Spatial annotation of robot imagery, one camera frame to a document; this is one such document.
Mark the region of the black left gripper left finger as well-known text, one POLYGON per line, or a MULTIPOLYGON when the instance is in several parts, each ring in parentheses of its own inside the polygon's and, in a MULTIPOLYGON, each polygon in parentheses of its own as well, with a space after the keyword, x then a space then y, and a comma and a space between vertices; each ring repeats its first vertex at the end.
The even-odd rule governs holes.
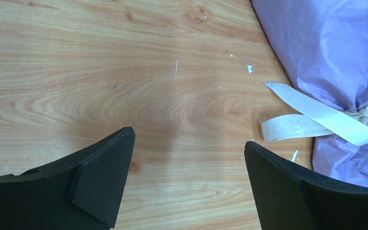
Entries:
POLYGON ((124 127, 22 174, 0 176, 0 230, 115 227, 135 145, 124 127))

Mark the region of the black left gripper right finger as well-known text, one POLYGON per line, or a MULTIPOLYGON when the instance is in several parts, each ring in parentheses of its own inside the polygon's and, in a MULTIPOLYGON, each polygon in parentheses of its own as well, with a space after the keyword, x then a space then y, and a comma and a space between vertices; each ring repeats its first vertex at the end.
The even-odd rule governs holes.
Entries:
POLYGON ((264 230, 368 230, 368 188, 284 159, 254 141, 244 150, 264 230))

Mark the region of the cream ribbon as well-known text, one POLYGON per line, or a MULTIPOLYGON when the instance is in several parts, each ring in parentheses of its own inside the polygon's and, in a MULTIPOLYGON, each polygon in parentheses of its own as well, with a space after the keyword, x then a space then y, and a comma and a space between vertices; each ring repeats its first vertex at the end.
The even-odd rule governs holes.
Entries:
POLYGON ((267 82, 281 100, 298 113, 282 115, 261 124, 266 142, 336 134, 357 145, 368 144, 368 105, 357 112, 342 112, 279 82, 267 82))

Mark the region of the purple paper bouquet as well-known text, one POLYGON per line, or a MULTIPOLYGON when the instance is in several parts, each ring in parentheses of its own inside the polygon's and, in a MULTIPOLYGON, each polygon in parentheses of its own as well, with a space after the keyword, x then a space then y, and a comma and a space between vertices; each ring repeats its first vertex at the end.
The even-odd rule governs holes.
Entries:
MULTIPOLYGON (((254 0, 292 88, 342 112, 368 105, 368 0, 254 0)), ((368 187, 368 144, 314 137, 315 172, 368 187)))

